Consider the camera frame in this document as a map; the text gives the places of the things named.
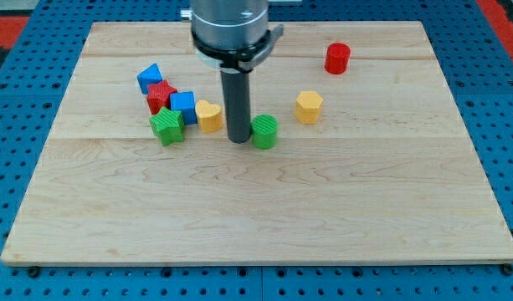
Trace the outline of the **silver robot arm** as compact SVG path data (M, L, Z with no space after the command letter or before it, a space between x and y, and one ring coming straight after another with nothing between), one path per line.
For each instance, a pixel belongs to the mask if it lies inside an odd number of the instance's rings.
M193 47L208 66L248 74L272 53L284 26L269 27L267 0L191 0Z

